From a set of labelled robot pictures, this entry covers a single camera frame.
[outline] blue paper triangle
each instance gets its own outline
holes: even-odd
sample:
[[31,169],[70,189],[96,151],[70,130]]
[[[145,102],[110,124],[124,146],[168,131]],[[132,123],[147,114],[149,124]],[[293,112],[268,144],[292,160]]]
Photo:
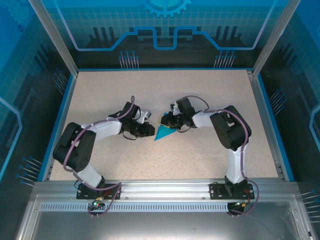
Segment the blue paper triangle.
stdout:
[[172,128],[166,127],[164,125],[160,125],[158,127],[158,131],[156,132],[156,136],[155,136],[154,140],[156,141],[156,140],[162,139],[170,134],[173,134],[176,131],[177,131],[177,129],[172,129]]

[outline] speckled work surface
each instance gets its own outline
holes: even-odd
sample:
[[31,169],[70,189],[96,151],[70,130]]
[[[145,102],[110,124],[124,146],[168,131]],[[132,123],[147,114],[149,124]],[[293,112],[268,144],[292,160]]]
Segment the speckled work surface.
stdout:
[[[204,98],[210,109],[234,105],[252,130],[245,155],[248,177],[277,177],[277,171],[245,70],[170,70],[80,72],[66,118],[78,124],[92,123],[122,110],[131,95],[149,122],[158,129],[170,104],[186,95]],[[195,110],[204,105],[191,102]],[[154,137],[126,140],[107,137],[94,145],[91,163],[109,180],[223,178],[227,152],[213,128],[190,129],[154,141]],[[55,162],[51,180],[73,180]]]

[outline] ventilated metal strip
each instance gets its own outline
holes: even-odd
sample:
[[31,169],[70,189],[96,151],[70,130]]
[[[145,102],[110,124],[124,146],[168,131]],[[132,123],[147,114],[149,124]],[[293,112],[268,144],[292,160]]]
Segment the ventilated metal strip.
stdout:
[[[41,212],[87,212],[87,202],[43,202]],[[102,212],[106,207],[95,212]],[[115,202],[110,212],[228,212],[226,202]]]

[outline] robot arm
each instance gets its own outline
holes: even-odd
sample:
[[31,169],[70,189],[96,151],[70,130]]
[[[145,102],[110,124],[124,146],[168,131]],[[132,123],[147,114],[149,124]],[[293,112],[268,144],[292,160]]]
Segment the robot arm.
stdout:
[[[126,113],[131,103],[127,102],[123,110],[109,115],[106,121],[93,126],[90,130],[85,131],[78,141],[76,147],[72,150],[67,161],[67,168],[76,172],[78,177],[92,188],[103,188],[105,179],[90,164],[90,158],[95,142],[109,136],[129,132],[136,138],[153,136],[155,128],[146,120],[151,113],[141,111],[140,107],[133,105],[132,110],[123,118],[115,119]],[[67,152],[78,134],[88,126],[88,124],[69,123],[53,151],[53,158],[63,165]]]
[[[228,106],[225,110],[238,116],[246,126],[248,137],[252,132],[248,124],[242,118],[234,106]],[[227,149],[228,168],[225,176],[225,189],[232,197],[237,192],[243,192],[243,186],[247,185],[241,171],[241,148],[245,142],[245,131],[240,122],[226,112],[196,112],[188,98],[177,100],[171,104],[171,111],[162,117],[161,124],[172,129],[180,130],[183,125],[190,128],[214,128],[221,144]]]

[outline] gear icon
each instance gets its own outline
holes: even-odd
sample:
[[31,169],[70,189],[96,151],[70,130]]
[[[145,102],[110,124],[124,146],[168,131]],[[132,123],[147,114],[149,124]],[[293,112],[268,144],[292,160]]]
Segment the gear icon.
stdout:
[[30,15],[30,5],[28,0],[0,0],[0,7],[7,7],[18,24],[22,24]]
[[173,17],[175,14],[180,14],[181,10],[186,10],[191,0],[141,0],[141,3],[144,5],[144,10],[149,10],[150,14],[166,18],[168,15]]

